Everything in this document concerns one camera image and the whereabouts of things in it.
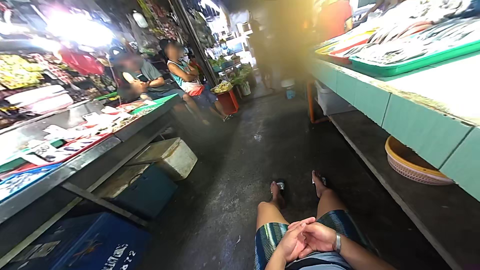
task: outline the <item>tank top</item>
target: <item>tank top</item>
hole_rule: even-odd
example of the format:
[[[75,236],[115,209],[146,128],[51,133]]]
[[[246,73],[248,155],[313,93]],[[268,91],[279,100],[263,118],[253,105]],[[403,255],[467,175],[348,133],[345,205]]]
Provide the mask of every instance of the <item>tank top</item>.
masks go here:
[[[172,60],[168,60],[167,65],[170,64],[170,63],[174,63],[175,65],[180,67],[185,72],[190,71],[190,68],[188,67],[188,64],[184,61],[180,61],[180,64],[178,64],[178,63],[175,63]],[[185,91],[185,93],[189,94],[190,96],[197,96],[197,95],[201,94],[201,92],[204,88],[204,86],[198,80],[195,80],[193,82],[186,82],[185,80],[183,80],[179,76],[173,74],[172,72],[170,72],[170,75],[175,80],[175,82],[177,82],[177,84],[180,86],[180,88],[183,91]]]

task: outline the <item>concrete floor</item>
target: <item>concrete floor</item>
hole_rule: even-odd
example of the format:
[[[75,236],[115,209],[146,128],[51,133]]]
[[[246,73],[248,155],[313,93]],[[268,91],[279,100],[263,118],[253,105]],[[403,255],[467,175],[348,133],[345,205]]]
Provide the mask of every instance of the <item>concrete floor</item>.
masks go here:
[[[240,105],[236,117],[184,137],[198,157],[150,227],[138,270],[252,269],[257,205],[287,181],[285,218],[316,213],[311,171],[320,170],[378,253],[399,269],[449,269],[331,123],[311,125],[302,93]]]

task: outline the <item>styrofoam box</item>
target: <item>styrofoam box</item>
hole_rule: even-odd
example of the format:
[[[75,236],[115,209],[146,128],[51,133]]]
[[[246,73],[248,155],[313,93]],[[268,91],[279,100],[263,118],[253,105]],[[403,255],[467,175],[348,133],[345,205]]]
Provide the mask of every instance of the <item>styrofoam box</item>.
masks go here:
[[[317,88],[317,102],[322,107],[324,115],[356,110],[355,107],[331,89],[322,87],[318,82],[315,82],[315,87]]]
[[[155,162],[173,181],[178,181],[187,178],[197,160],[182,139],[172,138],[145,146],[126,165]]]

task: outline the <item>gray t-shirt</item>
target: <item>gray t-shirt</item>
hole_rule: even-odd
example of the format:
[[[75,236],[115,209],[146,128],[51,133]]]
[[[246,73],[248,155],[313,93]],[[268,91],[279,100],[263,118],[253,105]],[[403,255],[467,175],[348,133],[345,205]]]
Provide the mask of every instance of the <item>gray t-shirt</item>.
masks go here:
[[[127,73],[130,74],[134,79],[137,79],[137,80],[140,80],[140,81],[143,81],[142,78],[141,78],[142,75],[144,75],[147,78],[147,80],[149,80],[149,81],[156,80],[156,79],[158,79],[158,78],[160,78],[164,75],[158,69],[156,69],[156,67],[154,67],[151,63],[147,62],[145,59],[143,59],[143,61],[144,61],[144,64],[143,64],[142,68],[140,69],[141,73],[130,72],[130,71],[128,71]],[[150,92],[164,92],[164,91],[169,91],[169,90],[176,89],[176,88],[177,87],[175,87],[171,84],[165,83],[162,86],[149,87],[148,91],[150,91]]]

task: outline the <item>yellow basket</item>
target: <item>yellow basket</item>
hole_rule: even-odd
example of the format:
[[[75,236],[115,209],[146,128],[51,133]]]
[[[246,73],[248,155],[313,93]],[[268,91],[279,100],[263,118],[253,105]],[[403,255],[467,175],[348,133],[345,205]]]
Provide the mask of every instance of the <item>yellow basket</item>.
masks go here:
[[[427,161],[419,157],[412,149],[403,145],[394,137],[388,137],[385,142],[388,163],[399,174],[422,184],[447,185],[453,180]]]

